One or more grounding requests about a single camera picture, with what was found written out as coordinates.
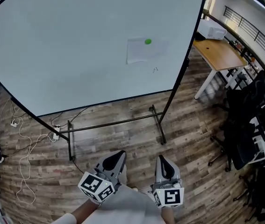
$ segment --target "ceiling light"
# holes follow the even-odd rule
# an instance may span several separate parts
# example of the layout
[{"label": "ceiling light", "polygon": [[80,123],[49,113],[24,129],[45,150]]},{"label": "ceiling light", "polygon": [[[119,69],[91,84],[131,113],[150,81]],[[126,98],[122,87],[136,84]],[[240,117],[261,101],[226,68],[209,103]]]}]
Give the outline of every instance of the ceiling light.
[{"label": "ceiling light", "polygon": [[265,9],[265,2],[264,0],[253,0],[254,2],[256,2],[259,6],[261,6],[262,8]]}]

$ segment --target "white appliance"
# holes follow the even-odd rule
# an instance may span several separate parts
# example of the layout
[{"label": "white appliance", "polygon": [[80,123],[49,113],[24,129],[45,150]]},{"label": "white appliance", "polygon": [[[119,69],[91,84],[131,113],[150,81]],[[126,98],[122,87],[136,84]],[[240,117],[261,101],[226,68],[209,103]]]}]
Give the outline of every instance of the white appliance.
[{"label": "white appliance", "polygon": [[198,32],[206,39],[222,40],[227,30],[213,20],[201,19]]}]

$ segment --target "power strip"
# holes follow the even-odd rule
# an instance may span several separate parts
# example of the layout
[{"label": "power strip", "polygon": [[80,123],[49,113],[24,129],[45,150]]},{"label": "power strip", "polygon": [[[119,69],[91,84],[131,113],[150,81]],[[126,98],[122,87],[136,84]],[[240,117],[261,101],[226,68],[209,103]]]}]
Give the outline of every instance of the power strip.
[{"label": "power strip", "polygon": [[[58,132],[60,132],[60,130],[61,130],[61,126],[56,126],[55,128],[54,128],[56,131],[58,131]],[[54,140],[59,140],[59,136],[56,134],[56,133],[54,133],[53,134],[53,139]]]},{"label": "power strip", "polygon": [[15,119],[11,122],[11,126],[17,128],[18,124],[15,122]]}]

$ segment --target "table top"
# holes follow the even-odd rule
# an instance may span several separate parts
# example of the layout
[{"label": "table top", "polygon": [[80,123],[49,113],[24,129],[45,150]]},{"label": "table top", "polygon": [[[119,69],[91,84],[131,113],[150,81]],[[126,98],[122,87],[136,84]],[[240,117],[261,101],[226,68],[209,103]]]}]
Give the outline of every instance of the table top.
[{"label": "table top", "polygon": [[246,66],[246,61],[227,42],[219,40],[194,41],[194,47],[214,70]]}]

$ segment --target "whiteboard stand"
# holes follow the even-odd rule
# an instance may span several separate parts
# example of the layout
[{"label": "whiteboard stand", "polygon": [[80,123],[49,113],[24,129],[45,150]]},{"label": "whiteboard stand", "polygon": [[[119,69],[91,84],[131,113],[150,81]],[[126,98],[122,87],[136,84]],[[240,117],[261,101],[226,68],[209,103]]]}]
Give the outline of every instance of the whiteboard stand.
[{"label": "whiteboard stand", "polygon": [[71,123],[68,121],[67,122],[67,130],[65,131],[60,131],[58,132],[57,130],[55,130],[52,126],[48,125],[47,123],[45,123],[43,120],[41,120],[38,116],[34,115],[31,111],[28,110],[28,108],[26,108],[22,103],[20,103],[10,92],[8,89],[5,88],[5,86],[2,85],[2,82],[0,82],[0,85],[11,95],[11,100],[19,107],[21,108],[24,112],[26,112],[29,116],[31,116],[35,121],[37,121],[38,123],[40,123],[41,125],[43,125],[45,128],[49,129],[51,132],[55,133],[56,135],[58,135],[59,137],[63,138],[64,140],[67,141],[68,143],[68,150],[69,150],[69,160],[72,161],[75,159],[74,156],[72,156],[71,154],[71,140],[70,140],[70,133],[72,132],[77,132],[77,131],[83,131],[83,130],[89,130],[89,129],[95,129],[95,128],[100,128],[100,127],[106,127],[106,126],[112,126],[112,125],[117,125],[117,124],[122,124],[122,123],[127,123],[127,122],[131,122],[131,121],[136,121],[136,120],[140,120],[140,119],[146,119],[146,118],[152,118],[152,117],[156,117],[157,123],[158,123],[158,127],[160,129],[160,132],[162,134],[162,138],[163,138],[163,142],[162,145],[166,143],[166,138],[165,138],[165,134],[163,132],[162,126],[161,126],[161,122],[169,108],[169,106],[171,105],[171,102],[179,88],[180,82],[182,80],[182,77],[184,76],[184,73],[188,67],[188,63],[189,63],[189,59],[188,59],[188,55],[189,52],[191,50],[192,44],[193,44],[193,40],[194,40],[194,35],[198,29],[198,25],[201,19],[201,14],[203,11],[203,7],[204,7],[204,3],[205,0],[202,0],[201,2],[201,7],[199,10],[199,14],[197,17],[197,21],[196,24],[194,26],[194,30],[193,30],[193,35],[191,37],[188,49],[186,51],[186,55],[183,61],[183,64],[180,68],[178,77],[176,79],[176,82],[174,84],[174,87],[172,89],[171,95],[166,103],[166,106],[164,108],[164,110],[162,112],[157,112],[155,109],[155,106],[152,105],[151,107],[148,107],[148,109],[150,111],[152,111],[153,114],[150,115],[145,115],[145,116],[141,116],[141,117],[136,117],[136,118],[132,118],[132,119],[126,119],[126,120],[121,120],[121,121],[116,121],[116,122],[111,122],[111,123],[105,123],[105,124],[101,124],[101,125],[95,125],[95,126],[88,126],[88,127],[83,127],[83,128],[77,128],[77,129],[71,129]]},{"label": "whiteboard stand", "polygon": [[[200,20],[200,17],[198,18],[198,21],[196,23],[195,31],[197,30],[197,27],[198,27],[198,24],[199,24],[199,20]],[[71,129],[71,123],[70,123],[70,121],[67,121],[67,130],[58,132],[53,127],[51,127],[50,125],[45,123],[43,120],[41,120],[39,117],[34,115],[32,112],[30,112],[17,99],[12,97],[11,100],[18,107],[20,107],[24,112],[26,112],[30,117],[32,117],[35,121],[39,122],[41,125],[43,125],[44,127],[48,128],[50,131],[54,132],[55,134],[57,134],[58,136],[60,136],[61,138],[63,138],[64,140],[67,141],[67,143],[68,143],[68,152],[69,152],[69,160],[70,161],[75,159],[75,157],[72,156],[72,154],[71,154],[70,133],[77,132],[77,131],[83,131],[83,130],[89,130],[89,129],[102,128],[102,127],[106,127],[106,126],[118,125],[118,124],[127,123],[127,122],[131,122],[131,121],[136,121],[136,120],[140,120],[140,119],[156,117],[156,120],[157,120],[157,123],[158,123],[158,127],[159,127],[159,130],[160,130],[162,138],[163,138],[163,141],[162,141],[161,145],[164,145],[166,143],[166,138],[165,138],[165,134],[164,134],[164,131],[162,129],[162,126],[161,126],[161,122],[162,122],[167,110],[169,109],[172,100],[174,99],[174,96],[175,96],[175,94],[176,94],[176,92],[177,92],[177,90],[179,88],[179,85],[180,85],[180,82],[182,80],[182,77],[184,76],[185,71],[186,71],[186,69],[188,67],[188,64],[189,64],[188,54],[189,54],[190,49],[192,47],[193,38],[194,38],[194,33],[193,33],[192,40],[190,42],[190,46],[189,46],[189,48],[187,50],[186,57],[184,59],[184,62],[182,64],[180,72],[178,74],[177,80],[176,80],[176,82],[174,84],[174,87],[172,89],[171,95],[170,95],[170,97],[169,97],[169,99],[168,99],[168,101],[167,101],[167,103],[165,105],[165,108],[164,108],[164,110],[162,112],[157,112],[156,109],[155,109],[155,106],[152,105],[151,107],[149,107],[149,111],[152,111],[153,114],[149,114],[149,115],[145,115],[145,116],[141,116],[141,117],[136,117],[136,118],[132,118],[132,119],[125,119],[125,120],[121,120],[121,121],[106,123],[106,124],[101,124],[101,125],[88,126],[88,127],[78,128],[78,129]]]}]

